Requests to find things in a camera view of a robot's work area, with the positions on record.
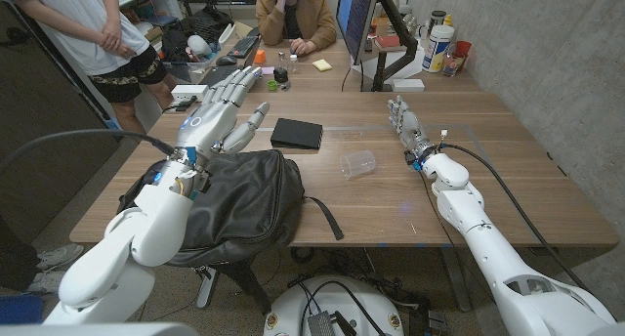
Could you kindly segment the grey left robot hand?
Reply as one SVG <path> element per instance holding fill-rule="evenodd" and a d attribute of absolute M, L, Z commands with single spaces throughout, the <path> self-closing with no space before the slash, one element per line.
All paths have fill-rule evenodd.
<path fill-rule="evenodd" d="M 194 147 L 195 154 L 187 156 L 191 161 L 199 156 L 208 159 L 213 153 L 244 149 L 270 109 L 268 103 L 260 104 L 248 121 L 234 129 L 247 92 L 261 76 L 259 66 L 247 66 L 213 85 L 200 107 L 182 124 L 176 147 Z"/>

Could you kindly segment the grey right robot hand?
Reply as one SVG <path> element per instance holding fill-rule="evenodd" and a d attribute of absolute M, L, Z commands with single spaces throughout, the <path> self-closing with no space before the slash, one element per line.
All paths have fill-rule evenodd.
<path fill-rule="evenodd" d="M 388 100 L 388 108 L 390 110 L 389 120 L 406 149 L 420 156 L 428 147 L 433 145 L 418 117 L 402 96 L 397 96 L 395 100 Z"/>

